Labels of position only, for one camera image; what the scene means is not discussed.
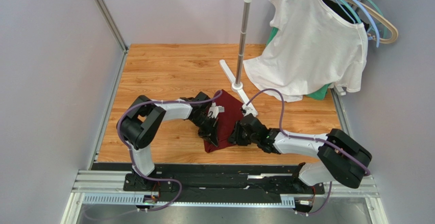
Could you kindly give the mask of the dark red cloth napkin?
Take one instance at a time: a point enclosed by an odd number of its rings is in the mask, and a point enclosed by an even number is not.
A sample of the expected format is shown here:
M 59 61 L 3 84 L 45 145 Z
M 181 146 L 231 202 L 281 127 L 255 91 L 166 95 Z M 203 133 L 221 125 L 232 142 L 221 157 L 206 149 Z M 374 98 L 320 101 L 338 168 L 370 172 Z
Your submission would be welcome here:
M 227 91 L 222 90 L 222 95 L 214 100 L 217 106 L 224 108 L 224 112 L 217 115 L 217 138 L 218 146 L 215 146 L 204 140 L 204 149 L 206 153 L 222 150 L 233 146 L 228 142 L 228 138 L 233 133 L 235 123 L 243 118 L 241 111 L 243 103 L 233 97 Z

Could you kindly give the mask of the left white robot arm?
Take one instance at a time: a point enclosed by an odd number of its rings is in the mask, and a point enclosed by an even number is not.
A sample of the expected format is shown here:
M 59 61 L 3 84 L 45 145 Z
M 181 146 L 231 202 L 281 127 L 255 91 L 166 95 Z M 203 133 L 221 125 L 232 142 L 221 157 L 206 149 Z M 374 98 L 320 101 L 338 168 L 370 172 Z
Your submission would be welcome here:
M 154 171 L 150 144 L 164 121 L 189 120 L 198 128 L 198 136 L 214 146 L 218 146 L 218 114 L 209 109 L 222 95 L 218 91 L 214 97 L 199 92 L 195 97 L 182 97 L 164 101 L 139 96 L 117 122 L 119 138 L 127 146 L 132 160 L 134 185 L 145 191 L 151 190 L 158 182 L 149 179 Z

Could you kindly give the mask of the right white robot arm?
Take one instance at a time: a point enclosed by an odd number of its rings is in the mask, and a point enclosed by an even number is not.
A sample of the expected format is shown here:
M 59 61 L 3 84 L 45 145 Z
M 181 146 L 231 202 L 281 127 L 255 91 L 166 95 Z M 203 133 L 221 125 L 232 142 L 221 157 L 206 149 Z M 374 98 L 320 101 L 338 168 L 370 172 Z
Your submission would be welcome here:
M 265 153 L 298 154 L 317 158 L 317 163 L 301 163 L 293 174 L 307 186 L 337 181 L 357 189 L 370 175 L 371 153 L 340 129 L 326 134 L 299 134 L 267 128 L 249 114 L 235 123 L 228 142 L 239 146 L 255 144 Z

